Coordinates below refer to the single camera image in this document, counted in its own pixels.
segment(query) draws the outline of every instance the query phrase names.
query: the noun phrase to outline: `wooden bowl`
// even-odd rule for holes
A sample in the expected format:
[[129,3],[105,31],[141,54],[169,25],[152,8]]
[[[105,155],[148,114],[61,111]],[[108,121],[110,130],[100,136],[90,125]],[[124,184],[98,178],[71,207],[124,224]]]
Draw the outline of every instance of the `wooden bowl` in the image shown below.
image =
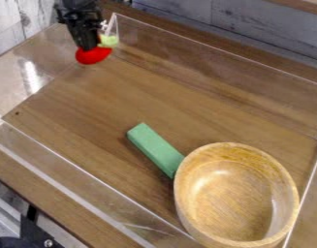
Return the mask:
[[298,187],[288,171],[240,143],[209,144],[187,156],[176,200],[185,228],[213,248],[275,247],[298,218]]

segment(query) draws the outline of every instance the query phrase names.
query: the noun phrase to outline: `red object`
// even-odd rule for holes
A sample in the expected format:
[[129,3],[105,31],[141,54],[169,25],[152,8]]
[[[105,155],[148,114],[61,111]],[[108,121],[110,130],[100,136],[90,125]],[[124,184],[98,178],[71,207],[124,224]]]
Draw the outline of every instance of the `red object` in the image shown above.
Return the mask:
[[112,48],[95,47],[91,50],[83,50],[82,47],[78,48],[75,53],[75,58],[79,63],[85,65],[93,65],[101,62],[112,53]]

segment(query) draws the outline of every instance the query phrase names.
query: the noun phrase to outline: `bowl rim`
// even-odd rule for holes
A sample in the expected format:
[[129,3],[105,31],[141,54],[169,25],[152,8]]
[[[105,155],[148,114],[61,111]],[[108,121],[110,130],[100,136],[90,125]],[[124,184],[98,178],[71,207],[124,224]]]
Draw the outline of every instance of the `bowl rim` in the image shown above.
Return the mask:
[[[279,171],[282,172],[282,175],[283,175],[283,178],[287,180],[288,182],[288,185],[291,186],[292,188],[292,193],[294,193],[294,207],[292,207],[292,214],[291,214],[291,217],[287,221],[287,224],[286,226],[283,227],[283,229],[276,233],[274,234],[272,236],[262,239],[262,240],[255,240],[255,241],[236,241],[236,240],[232,240],[232,239],[228,239],[228,238],[224,238],[219,235],[213,235],[213,234],[209,234],[205,230],[200,230],[197,229],[197,226],[195,225],[193,221],[192,221],[192,218],[191,216],[187,214],[187,211],[185,211],[185,206],[181,203],[181,196],[180,196],[180,179],[183,177],[183,171],[185,170],[185,166],[188,165],[188,162],[189,160],[197,156],[197,154],[200,152],[203,152],[204,150],[207,149],[211,149],[212,147],[220,147],[220,146],[233,146],[233,147],[243,147],[243,148],[247,148],[247,149],[251,149],[252,151],[255,151],[256,153],[259,153],[260,155],[263,155],[264,157],[267,157],[272,163],[276,165]],[[224,245],[228,245],[231,247],[243,247],[243,248],[253,248],[253,247],[260,247],[260,246],[264,246],[264,245],[268,245],[268,244],[274,244],[276,242],[279,242],[284,237],[286,235],[288,234],[288,232],[291,231],[295,223],[296,223],[296,220],[298,220],[298,214],[299,214],[299,193],[298,193],[298,185],[294,181],[294,178],[292,176],[290,175],[290,172],[288,170],[286,169],[286,167],[280,164],[280,162],[275,159],[274,156],[271,156],[267,152],[262,151],[260,149],[249,146],[248,144],[243,144],[243,143],[239,143],[239,142],[217,142],[217,143],[211,143],[211,144],[207,144],[204,146],[201,146],[200,148],[197,148],[196,150],[193,150],[191,152],[191,154],[185,157],[185,159],[183,160],[181,162],[181,165],[179,167],[179,171],[177,171],[177,175],[176,175],[176,181],[174,181],[174,196],[176,196],[176,204],[177,204],[177,209],[179,209],[179,217],[181,219],[181,222],[187,228],[187,230],[189,231],[191,234],[193,234],[193,230],[188,227],[188,225],[192,225],[193,228],[196,229],[196,231],[204,235],[207,237],[207,239],[215,241],[215,242],[219,242]]]

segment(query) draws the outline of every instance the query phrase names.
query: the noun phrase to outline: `red ball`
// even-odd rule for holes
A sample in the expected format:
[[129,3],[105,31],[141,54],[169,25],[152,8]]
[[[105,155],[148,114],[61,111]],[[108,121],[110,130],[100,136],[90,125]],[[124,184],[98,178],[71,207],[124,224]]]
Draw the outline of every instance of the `red ball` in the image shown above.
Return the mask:
[[85,65],[93,65],[101,62],[112,53],[112,48],[95,47],[91,50],[83,50],[82,47],[78,48],[75,53],[75,58],[79,63]]

